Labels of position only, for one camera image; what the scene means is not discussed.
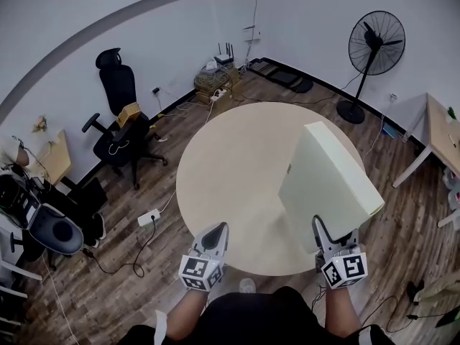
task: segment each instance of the white wall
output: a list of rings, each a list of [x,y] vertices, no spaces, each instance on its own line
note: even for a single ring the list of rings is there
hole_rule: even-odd
[[[138,1],[0,0],[0,103],[57,46]]]
[[[73,163],[69,178],[78,182],[99,162],[92,148],[100,133],[90,128],[84,134],[82,126],[96,112],[106,126],[114,120],[94,65],[100,52],[121,47],[123,64],[134,71],[140,107],[153,117],[160,112],[158,99],[164,109],[193,89],[194,76],[218,52],[219,40],[233,42],[235,55],[244,58],[247,44],[231,33],[241,34],[253,11],[254,0],[145,0],[112,14],[56,50],[57,59],[0,124],[0,132],[16,135],[37,152],[64,129]],[[255,46],[250,58],[260,55]],[[154,97],[158,86],[173,96],[160,91]],[[47,134],[32,134],[40,114],[47,116]]]
[[[393,13],[405,28],[405,54],[388,73],[368,77],[361,100],[385,111],[396,93],[388,114],[402,127],[421,106],[413,98],[425,92],[460,112],[459,0],[265,0],[264,6],[267,56],[338,88],[357,74],[348,55],[354,25],[374,10]],[[358,86],[355,80],[346,92],[355,95]]]

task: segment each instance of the fan base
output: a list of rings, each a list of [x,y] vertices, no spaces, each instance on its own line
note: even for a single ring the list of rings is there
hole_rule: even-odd
[[[361,124],[365,118],[363,109],[350,101],[340,101],[337,104],[337,112],[343,119],[352,124]]]

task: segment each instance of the black and white marker cube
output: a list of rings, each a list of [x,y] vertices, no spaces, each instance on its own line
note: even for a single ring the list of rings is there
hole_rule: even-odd
[[[179,277],[187,288],[210,291],[224,275],[222,266],[218,260],[183,256]]]
[[[366,253],[332,257],[321,271],[331,289],[356,284],[367,276]]]

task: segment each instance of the small wooden box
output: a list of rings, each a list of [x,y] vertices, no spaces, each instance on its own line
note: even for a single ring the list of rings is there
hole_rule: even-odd
[[[130,103],[126,105],[123,110],[121,110],[120,115],[116,118],[116,122],[120,126],[120,129],[124,127],[128,120],[136,120],[137,117],[141,114],[141,109],[137,102]]]

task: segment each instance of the forearm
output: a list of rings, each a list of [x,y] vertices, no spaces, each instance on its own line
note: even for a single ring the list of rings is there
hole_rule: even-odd
[[[326,330],[340,337],[347,337],[361,328],[346,287],[328,290],[326,293]]]
[[[167,337],[179,341],[190,335],[207,300],[207,292],[189,290],[167,315]]]

